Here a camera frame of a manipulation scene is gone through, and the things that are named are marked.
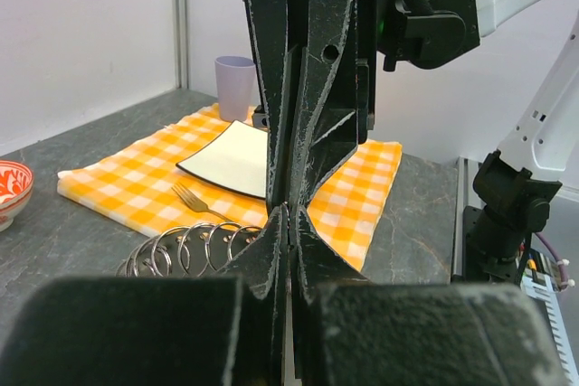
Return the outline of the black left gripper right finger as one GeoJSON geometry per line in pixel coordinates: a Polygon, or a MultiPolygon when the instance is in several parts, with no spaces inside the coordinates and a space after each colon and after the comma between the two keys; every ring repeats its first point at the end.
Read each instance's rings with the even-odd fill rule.
{"type": "Polygon", "coordinates": [[[296,374],[306,385],[565,385],[549,327],[511,284],[378,285],[290,215],[296,374]]]}

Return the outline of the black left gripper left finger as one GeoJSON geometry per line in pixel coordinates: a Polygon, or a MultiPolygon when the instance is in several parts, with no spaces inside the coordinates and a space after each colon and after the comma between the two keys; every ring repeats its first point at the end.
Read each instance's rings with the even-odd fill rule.
{"type": "Polygon", "coordinates": [[[16,318],[4,385],[280,385],[289,213],[206,278],[60,278],[16,318]]]}

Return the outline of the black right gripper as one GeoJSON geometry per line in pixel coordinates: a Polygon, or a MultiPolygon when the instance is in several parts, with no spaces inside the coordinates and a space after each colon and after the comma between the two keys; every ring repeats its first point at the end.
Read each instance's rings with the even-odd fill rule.
{"type": "Polygon", "coordinates": [[[321,185],[375,125],[376,73],[400,62],[433,70],[479,47],[476,0],[357,0],[358,57],[367,72],[357,120],[356,0],[307,0],[291,126],[289,0],[244,0],[262,108],[269,129],[268,212],[288,200],[305,213],[321,185]]]}

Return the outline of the large keyring with keys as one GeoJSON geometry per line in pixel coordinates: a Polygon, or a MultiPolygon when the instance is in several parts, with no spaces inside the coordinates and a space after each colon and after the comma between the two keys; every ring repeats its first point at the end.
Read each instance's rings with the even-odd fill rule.
{"type": "Polygon", "coordinates": [[[227,265],[261,232],[236,222],[176,226],[137,247],[117,268],[125,278],[199,278],[227,265]]]}

